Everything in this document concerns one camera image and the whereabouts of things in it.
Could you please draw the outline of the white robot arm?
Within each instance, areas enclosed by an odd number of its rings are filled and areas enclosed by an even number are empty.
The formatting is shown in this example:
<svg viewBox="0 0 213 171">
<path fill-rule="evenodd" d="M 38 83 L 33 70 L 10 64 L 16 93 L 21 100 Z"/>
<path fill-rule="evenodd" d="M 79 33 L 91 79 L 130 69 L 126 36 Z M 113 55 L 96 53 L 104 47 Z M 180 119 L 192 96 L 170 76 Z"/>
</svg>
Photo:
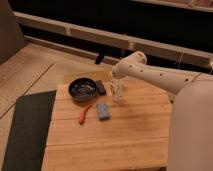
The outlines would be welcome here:
<svg viewBox="0 0 213 171">
<path fill-rule="evenodd" d="M 213 171 L 213 75 L 150 66 L 141 51 L 120 60 L 112 75 L 142 79 L 175 95 L 166 171 Z"/>
</svg>

